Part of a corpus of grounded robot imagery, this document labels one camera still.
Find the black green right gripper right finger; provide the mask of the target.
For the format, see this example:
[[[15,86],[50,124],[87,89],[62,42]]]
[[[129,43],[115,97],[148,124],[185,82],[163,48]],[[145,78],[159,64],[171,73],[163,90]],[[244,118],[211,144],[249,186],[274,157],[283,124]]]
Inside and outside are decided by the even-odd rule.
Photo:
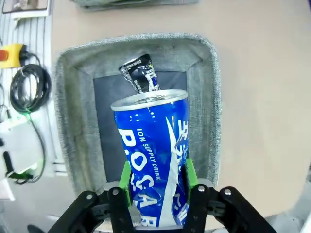
[[[206,218],[213,216],[229,233],[275,233],[276,230],[234,187],[220,191],[198,183],[191,159],[186,159],[182,174],[188,188],[189,209],[182,232],[203,233]]]

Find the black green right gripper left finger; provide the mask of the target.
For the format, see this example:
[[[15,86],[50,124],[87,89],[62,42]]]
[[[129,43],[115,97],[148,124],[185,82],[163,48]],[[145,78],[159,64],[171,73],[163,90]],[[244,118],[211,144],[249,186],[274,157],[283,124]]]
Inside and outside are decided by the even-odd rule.
[[[132,205],[130,163],[124,164],[119,186],[96,194],[82,192],[49,230],[50,233],[93,233],[109,219],[114,233],[134,233],[129,213]]]

